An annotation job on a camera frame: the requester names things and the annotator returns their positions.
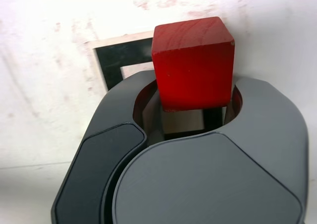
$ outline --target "dark gray panel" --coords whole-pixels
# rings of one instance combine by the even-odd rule
[[[301,205],[218,133],[147,148],[126,167],[114,224],[297,224]]]
[[[293,192],[305,210],[308,132],[303,116],[267,82],[243,78],[236,87],[242,96],[242,109],[234,120],[216,131],[228,136]]]
[[[112,172],[133,149],[145,146],[143,133],[131,124],[84,141],[56,200],[55,223],[99,224],[103,193],[108,191],[105,187]]]
[[[101,100],[84,138],[118,124],[134,123],[133,113],[135,109],[143,100],[148,101],[156,90],[156,78],[152,70],[142,71],[126,78],[109,90]]]

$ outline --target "gray plastic device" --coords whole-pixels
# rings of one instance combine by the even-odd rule
[[[53,224],[303,223],[308,134],[290,100],[243,78],[228,124],[148,146],[142,111],[156,91],[154,72],[143,71],[106,94],[55,199]]]

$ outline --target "wooden block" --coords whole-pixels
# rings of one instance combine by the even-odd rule
[[[231,96],[234,45],[219,17],[157,26],[152,59],[163,109],[226,106]]]

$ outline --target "gray lid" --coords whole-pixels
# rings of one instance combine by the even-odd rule
[[[292,193],[219,133],[147,148],[112,203],[114,224],[296,224],[301,214]]]

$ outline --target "gray plastic housing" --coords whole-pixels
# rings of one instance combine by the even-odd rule
[[[308,133],[269,83],[236,83],[242,108],[215,131],[149,147],[122,173],[114,224],[300,224],[308,190]]]

